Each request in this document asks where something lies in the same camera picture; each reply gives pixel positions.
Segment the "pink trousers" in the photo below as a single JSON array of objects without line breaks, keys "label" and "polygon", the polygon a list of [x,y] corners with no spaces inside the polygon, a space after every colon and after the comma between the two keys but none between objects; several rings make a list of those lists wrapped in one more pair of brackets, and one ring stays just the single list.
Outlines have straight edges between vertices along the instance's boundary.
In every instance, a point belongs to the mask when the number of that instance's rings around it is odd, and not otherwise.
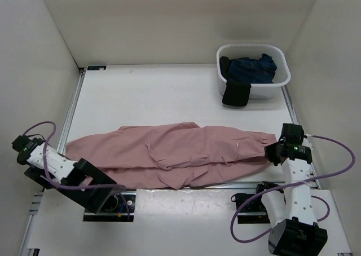
[{"label": "pink trousers", "polygon": [[67,143],[71,160],[86,159],[128,189],[181,189],[237,180],[268,167],[274,134],[183,122],[123,126]]}]

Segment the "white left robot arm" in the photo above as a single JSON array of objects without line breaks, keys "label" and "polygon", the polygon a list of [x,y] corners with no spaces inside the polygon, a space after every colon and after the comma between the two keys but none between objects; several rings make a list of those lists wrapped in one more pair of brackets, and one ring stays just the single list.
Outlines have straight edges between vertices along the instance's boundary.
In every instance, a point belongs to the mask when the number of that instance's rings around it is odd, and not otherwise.
[{"label": "white left robot arm", "polygon": [[129,213],[127,200],[114,188],[90,188],[116,182],[85,159],[73,161],[46,145],[42,138],[19,135],[12,142],[17,163],[28,165],[24,175],[45,189],[57,189],[91,213]]}]

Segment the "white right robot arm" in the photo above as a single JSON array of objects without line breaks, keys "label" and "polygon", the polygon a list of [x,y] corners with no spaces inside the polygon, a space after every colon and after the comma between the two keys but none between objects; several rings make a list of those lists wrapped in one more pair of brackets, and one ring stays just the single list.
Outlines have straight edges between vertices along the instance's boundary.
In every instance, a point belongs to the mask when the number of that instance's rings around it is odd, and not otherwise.
[{"label": "white right robot arm", "polygon": [[328,240],[312,206],[312,154],[304,136],[302,126],[284,123],[279,140],[265,147],[266,158],[282,168],[286,184],[281,188],[262,182],[265,190],[253,197],[254,206],[266,210],[271,223],[268,250],[273,255],[318,255]]}]

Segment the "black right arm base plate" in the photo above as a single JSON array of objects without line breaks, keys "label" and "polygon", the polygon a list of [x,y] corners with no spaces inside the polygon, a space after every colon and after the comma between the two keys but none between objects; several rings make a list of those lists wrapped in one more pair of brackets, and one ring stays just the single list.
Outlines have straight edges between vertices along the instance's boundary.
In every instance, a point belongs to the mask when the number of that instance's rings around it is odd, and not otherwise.
[{"label": "black right arm base plate", "polygon": [[[231,201],[235,203],[236,208],[251,198],[253,194],[249,193],[236,193],[231,196]],[[237,215],[238,224],[270,224],[266,207],[261,202],[260,198],[257,198],[243,207]]]}]

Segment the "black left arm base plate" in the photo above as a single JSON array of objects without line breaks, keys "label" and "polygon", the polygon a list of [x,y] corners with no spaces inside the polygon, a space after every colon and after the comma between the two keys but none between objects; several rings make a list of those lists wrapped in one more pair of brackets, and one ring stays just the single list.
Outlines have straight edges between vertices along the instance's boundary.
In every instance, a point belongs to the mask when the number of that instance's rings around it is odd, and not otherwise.
[{"label": "black left arm base plate", "polygon": [[133,222],[137,193],[135,191],[111,195],[96,214],[85,210],[84,222]]}]

